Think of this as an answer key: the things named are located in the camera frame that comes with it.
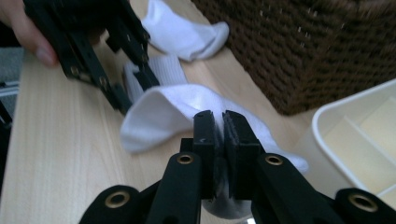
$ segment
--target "light wood surface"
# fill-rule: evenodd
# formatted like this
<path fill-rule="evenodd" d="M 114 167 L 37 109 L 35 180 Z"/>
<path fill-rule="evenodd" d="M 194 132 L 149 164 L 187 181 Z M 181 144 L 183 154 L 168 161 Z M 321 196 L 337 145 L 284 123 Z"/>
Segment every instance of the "light wood surface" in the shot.
<path fill-rule="evenodd" d="M 207 23 L 189 0 L 167 3 L 180 15 Z M 147 0 L 134 0 L 132 6 L 139 17 L 146 15 Z M 107 73 L 120 80 L 125 55 L 114 55 L 106 45 L 95 50 Z M 315 111 L 278 115 L 228 49 L 208 60 L 182 62 L 182 67 L 190 82 L 210 87 L 264 120 L 285 150 L 292 150 L 309 128 Z M 27 53 L 0 223 L 78 223 L 102 190 L 114 185 L 142 190 L 161 179 L 180 138 L 191 137 L 181 133 L 158 148 L 131 155 L 120 145 L 122 119 L 98 89 L 68 80 L 61 67 L 49 69 Z M 202 212 L 202 223 L 235 223 Z"/>

